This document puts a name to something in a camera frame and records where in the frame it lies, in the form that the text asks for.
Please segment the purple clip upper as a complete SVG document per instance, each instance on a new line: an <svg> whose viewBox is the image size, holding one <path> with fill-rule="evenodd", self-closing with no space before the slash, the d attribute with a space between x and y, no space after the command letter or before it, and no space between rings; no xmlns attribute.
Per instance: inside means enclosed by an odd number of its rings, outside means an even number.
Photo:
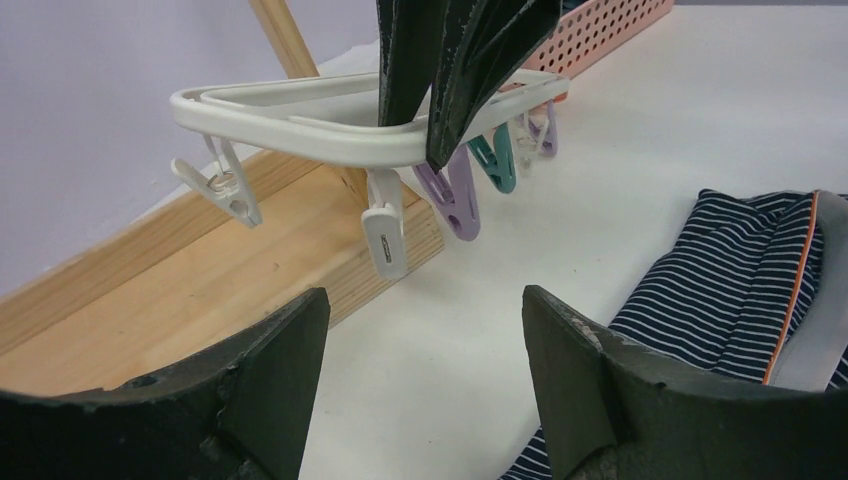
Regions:
<svg viewBox="0 0 848 480"><path fill-rule="evenodd" d="M540 149L540 155L552 158L558 152L556 111L553 101L533 108L528 113L528 126Z"/></svg>

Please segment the white plastic clip hanger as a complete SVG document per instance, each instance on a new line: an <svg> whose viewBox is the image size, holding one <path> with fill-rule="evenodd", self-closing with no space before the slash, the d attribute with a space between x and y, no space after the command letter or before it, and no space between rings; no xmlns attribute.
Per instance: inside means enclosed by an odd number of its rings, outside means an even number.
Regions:
<svg viewBox="0 0 848 480"><path fill-rule="evenodd" d="M375 72L217 85L174 93L188 130L336 166L400 168L425 160L428 108L380 127Z"/></svg>

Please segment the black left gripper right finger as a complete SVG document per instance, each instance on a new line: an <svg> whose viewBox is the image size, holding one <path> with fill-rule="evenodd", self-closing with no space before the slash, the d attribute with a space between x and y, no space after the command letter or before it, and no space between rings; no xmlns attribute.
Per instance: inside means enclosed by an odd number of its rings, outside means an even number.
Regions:
<svg viewBox="0 0 848 480"><path fill-rule="evenodd" d="M843 479L847 393L768 387L661 355L546 289L524 339L556 479Z"/></svg>

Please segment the white clip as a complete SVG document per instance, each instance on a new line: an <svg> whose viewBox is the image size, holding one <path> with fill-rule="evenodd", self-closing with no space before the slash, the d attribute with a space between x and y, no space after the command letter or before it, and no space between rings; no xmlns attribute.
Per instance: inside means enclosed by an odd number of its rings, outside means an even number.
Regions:
<svg viewBox="0 0 848 480"><path fill-rule="evenodd" d="M367 169L368 208L361 224L377 274L399 280L407 273L402 184L393 169Z"/></svg>
<svg viewBox="0 0 848 480"><path fill-rule="evenodd" d="M263 221L259 205L231 141L218 137L217 149L211 135L204 134L203 139L213 155L214 174L207 177L179 158L172 160L172 172L183 184L248 228L259 226Z"/></svg>

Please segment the navy striped boxer underwear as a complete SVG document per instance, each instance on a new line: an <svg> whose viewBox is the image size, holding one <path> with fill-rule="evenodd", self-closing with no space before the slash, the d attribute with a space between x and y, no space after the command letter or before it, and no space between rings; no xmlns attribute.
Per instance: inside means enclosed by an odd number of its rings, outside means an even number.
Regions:
<svg viewBox="0 0 848 480"><path fill-rule="evenodd" d="M722 376L847 393L846 197L701 191L671 250L604 327ZM556 479L541 425L505 477Z"/></svg>

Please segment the purple clip lower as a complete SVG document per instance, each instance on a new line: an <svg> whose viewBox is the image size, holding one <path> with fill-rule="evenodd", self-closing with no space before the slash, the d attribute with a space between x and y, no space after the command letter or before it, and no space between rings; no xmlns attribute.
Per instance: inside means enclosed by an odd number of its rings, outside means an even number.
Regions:
<svg viewBox="0 0 848 480"><path fill-rule="evenodd" d="M481 226L467 146L460 145L438 172L427 163L413 166L413 172L455 236L476 239Z"/></svg>

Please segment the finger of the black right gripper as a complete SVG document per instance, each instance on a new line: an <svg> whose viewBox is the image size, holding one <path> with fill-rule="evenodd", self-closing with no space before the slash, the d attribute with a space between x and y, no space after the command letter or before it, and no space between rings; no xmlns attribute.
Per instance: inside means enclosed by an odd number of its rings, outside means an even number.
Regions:
<svg viewBox="0 0 848 480"><path fill-rule="evenodd" d="M561 17L557 0L445 3L426 143L433 172L447 165L477 113Z"/></svg>
<svg viewBox="0 0 848 480"><path fill-rule="evenodd" d="M378 125L412 121L434 79L447 3L442 0L379 0Z"/></svg>

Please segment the purple clip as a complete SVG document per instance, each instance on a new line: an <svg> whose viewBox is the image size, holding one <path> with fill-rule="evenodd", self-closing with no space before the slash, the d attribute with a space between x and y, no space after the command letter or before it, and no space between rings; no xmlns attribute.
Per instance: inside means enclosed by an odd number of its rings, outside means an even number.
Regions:
<svg viewBox="0 0 848 480"><path fill-rule="evenodd" d="M553 101L533 108L528 113L528 126L540 149L540 155L552 158L558 152L556 111Z"/></svg>
<svg viewBox="0 0 848 480"><path fill-rule="evenodd" d="M460 145L438 172L427 163L413 166L413 172L455 236L476 239L481 226L467 146Z"/></svg>

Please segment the pink basket right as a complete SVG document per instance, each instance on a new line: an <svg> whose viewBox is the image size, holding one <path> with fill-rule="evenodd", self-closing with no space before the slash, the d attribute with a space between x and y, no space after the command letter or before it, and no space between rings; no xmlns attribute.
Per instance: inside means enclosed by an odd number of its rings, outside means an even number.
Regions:
<svg viewBox="0 0 848 480"><path fill-rule="evenodd" d="M674 0L588 1L564 15L522 67L574 78L674 6Z"/></svg>

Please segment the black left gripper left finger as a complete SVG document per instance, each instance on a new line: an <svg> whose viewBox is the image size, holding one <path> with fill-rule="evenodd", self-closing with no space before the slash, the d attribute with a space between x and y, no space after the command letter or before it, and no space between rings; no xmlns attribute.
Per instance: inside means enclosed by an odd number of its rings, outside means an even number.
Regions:
<svg viewBox="0 0 848 480"><path fill-rule="evenodd" d="M113 390L1 394L5 479L295 479L330 305L309 289L256 324Z"/></svg>

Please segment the wooden hanger rack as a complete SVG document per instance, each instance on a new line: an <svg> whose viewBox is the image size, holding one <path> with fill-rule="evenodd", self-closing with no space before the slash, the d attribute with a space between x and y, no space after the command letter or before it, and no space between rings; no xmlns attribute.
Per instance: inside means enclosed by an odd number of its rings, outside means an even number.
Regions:
<svg viewBox="0 0 848 480"><path fill-rule="evenodd" d="M390 287L360 227L361 170L264 150L246 162L250 229L196 193L142 217L1 300L1 386L113 389L204 349L311 287L337 324Z"/></svg>

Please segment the teal clip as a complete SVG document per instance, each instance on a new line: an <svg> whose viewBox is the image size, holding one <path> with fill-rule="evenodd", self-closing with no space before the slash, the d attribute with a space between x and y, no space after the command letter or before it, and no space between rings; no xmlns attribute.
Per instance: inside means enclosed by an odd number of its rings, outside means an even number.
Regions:
<svg viewBox="0 0 848 480"><path fill-rule="evenodd" d="M467 142L467 146L495 188L510 194L516 187L517 177L513 157L512 136L509 125L498 126L493 133L494 146L484 135Z"/></svg>

